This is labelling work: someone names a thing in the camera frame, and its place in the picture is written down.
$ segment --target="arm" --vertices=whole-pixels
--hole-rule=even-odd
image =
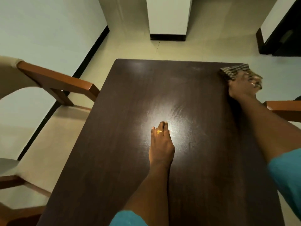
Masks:
[[[161,122],[151,131],[149,173],[123,208],[141,216],[148,226],[168,225],[167,180],[174,152],[168,124]]]
[[[240,103],[269,162],[285,152],[301,148],[301,130],[263,106],[255,97],[258,90],[243,72],[239,72],[235,81],[229,81],[229,95]]]

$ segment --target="wrist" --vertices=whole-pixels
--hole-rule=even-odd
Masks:
[[[252,99],[256,99],[255,95],[249,95],[249,94],[240,94],[235,96],[234,98],[235,100],[237,100],[239,103],[247,101],[247,100],[252,100]]]
[[[157,162],[157,163],[152,163],[150,164],[150,173],[165,173],[168,172],[170,168],[170,164],[168,163],[163,163],[163,162]]]

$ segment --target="wooden chair frame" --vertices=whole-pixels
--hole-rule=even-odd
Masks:
[[[94,102],[99,94],[99,89],[93,83],[29,64],[25,61],[19,62],[17,64],[17,68],[35,81],[41,88],[46,90],[62,105],[75,106],[65,95],[63,90],[84,94]],[[25,185],[48,197],[51,195],[50,192],[26,182],[17,175],[0,177],[0,190],[20,185]],[[21,224],[34,226],[37,224],[44,209],[45,206],[26,209],[10,209],[5,205],[0,204],[0,226]]]
[[[266,101],[263,104],[287,121],[301,122],[301,101]]]

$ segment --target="forearm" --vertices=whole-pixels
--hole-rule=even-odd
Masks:
[[[148,226],[168,225],[167,180],[166,167],[151,168],[123,210],[141,216]]]
[[[255,97],[237,98],[252,125],[267,162],[285,152],[301,148],[301,130],[263,106]]]

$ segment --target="beige cushion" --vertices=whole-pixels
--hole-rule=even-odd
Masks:
[[[89,112],[60,106],[21,159],[17,175],[52,192]]]
[[[18,89],[38,86],[30,77],[17,68],[21,59],[0,56],[0,99]]]

